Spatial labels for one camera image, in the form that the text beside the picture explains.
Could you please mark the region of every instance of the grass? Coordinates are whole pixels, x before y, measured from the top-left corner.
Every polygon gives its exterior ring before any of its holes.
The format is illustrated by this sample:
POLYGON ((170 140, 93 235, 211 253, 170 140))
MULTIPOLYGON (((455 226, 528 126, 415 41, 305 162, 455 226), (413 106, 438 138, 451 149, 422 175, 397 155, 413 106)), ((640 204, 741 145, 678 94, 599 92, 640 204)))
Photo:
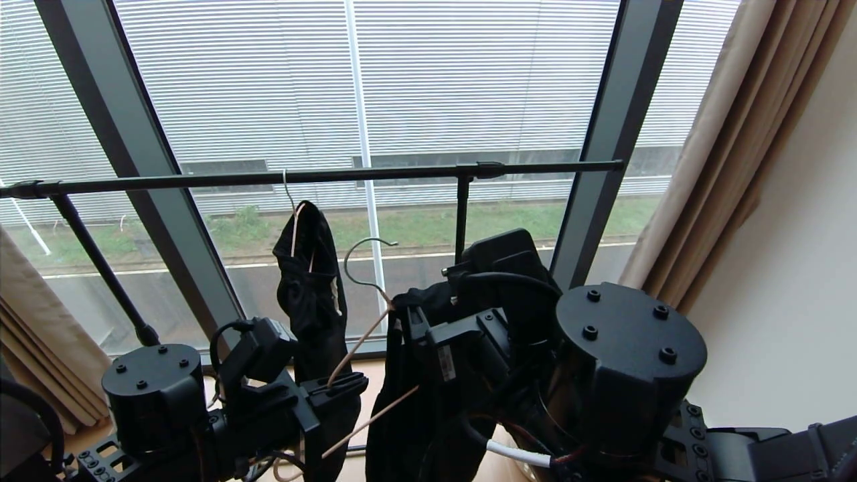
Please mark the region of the grass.
MULTIPOLYGON (((657 207, 656 196, 621 197, 610 215, 605 237, 636 235, 645 227, 657 207)), ((536 240, 549 243, 556 238, 565 202, 491 202, 472 203, 467 212, 468 243, 500 232, 523 227, 536 240)), ((365 211, 329 211, 325 216, 333 230, 340 253, 369 235, 365 211)), ((452 250, 455 240, 455 207, 389 208, 378 213, 381 236, 398 241, 406 250, 452 250)), ((215 246, 224 258, 270 256, 271 248, 289 214, 260 214, 256 206, 238 209, 232 216, 206 216, 205 222, 215 246)), ((37 226, 51 248, 46 256, 24 227, 12 227, 9 234, 37 267, 88 267, 86 252, 74 233, 64 226, 37 226)), ((138 220, 109 226, 90 226, 99 248, 114 266, 128 262, 160 262, 151 240, 138 220)))

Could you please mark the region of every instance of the beige curtain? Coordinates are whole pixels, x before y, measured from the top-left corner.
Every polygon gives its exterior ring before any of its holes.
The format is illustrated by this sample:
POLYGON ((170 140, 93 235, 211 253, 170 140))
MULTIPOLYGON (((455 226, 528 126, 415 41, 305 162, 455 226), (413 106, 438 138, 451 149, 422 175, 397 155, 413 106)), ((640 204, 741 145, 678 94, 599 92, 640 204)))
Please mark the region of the beige curtain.
POLYGON ((0 342, 19 383, 45 397, 73 434, 109 413, 101 376, 110 359, 0 226, 0 342))
POLYGON ((620 283, 687 312, 752 212, 854 0, 745 0, 673 180, 620 283))

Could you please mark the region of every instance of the white cable sleeve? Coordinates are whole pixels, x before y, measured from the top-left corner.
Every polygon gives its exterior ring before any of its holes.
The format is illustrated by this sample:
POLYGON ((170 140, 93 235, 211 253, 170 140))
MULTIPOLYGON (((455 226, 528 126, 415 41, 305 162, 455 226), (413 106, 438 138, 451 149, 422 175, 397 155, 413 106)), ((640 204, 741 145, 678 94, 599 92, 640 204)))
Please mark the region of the white cable sleeve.
POLYGON ((522 461, 536 467, 550 467, 550 455, 538 454, 527 450, 513 449, 502 443, 497 443, 493 440, 488 440, 485 449, 494 452, 495 454, 503 455, 516 461, 522 461))

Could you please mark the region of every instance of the road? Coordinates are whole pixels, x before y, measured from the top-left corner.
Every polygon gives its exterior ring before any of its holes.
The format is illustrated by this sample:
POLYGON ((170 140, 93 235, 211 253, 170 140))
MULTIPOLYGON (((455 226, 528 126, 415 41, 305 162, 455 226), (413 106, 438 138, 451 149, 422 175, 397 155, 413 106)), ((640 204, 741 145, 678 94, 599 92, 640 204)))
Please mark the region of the road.
MULTIPOLYGON (((618 280, 632 249, 633 243, 602 245, 596 253, 587 282, 618 280)), ((553 250, 541 249, 539 255, 547 266, 553 250)), ((385 258, 387 292, 393 295, 414 286, 425 287, 441 281, 440 270, 451 265, 452 255, 447 253, 385 258)), ((288 319, 277 304, 279 269, 276 264, 234 266, 227 267, 227 270, 247 316, 269 316, 280 321, 288 319)), ((352 259, 349 270, 358 280, 374 278, 371 259, 352 259)), ((117 276, 143 318, 161 334, 161 340, 207 347, 205 335, 169 273, 120 272, 117 276)), ((125 352, 137 346, 128 318, 98 276, 47 276, 46 279, 84 329, 107 352, 125 352)), ((358 336, 377 319, 375 290, 347 279, 344 282, 348 333, 358 336)))

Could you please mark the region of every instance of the screw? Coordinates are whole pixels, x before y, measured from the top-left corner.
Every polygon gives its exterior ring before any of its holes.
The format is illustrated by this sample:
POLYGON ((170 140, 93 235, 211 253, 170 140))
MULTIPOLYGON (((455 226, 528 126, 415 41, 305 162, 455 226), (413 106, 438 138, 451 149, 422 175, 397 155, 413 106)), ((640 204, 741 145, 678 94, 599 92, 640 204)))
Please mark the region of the screw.
POLYGON ((592 325, 584 326, 584 338, 589 341, 593 341, 595 338, 598 338, 598 329, 592 325))
POLYGON ((675 365, 675 359, 679 356, 678 353, 675 352, 674 349, 667 346, 666 348, 661 348, 661 352, 658 353, 658 358, 667 365, 675 365))
POLYGON ((669 309, 666 306, 659 304, 655 307, 652 313, 655 315, 655 318, 658 318, 660 320, 666 320, 669 316, 669 309))
POLYGON ((693 445, 693 453, 699 457, 705 458, 708 456, 708 449, 703 447, 702 445, 693 445))

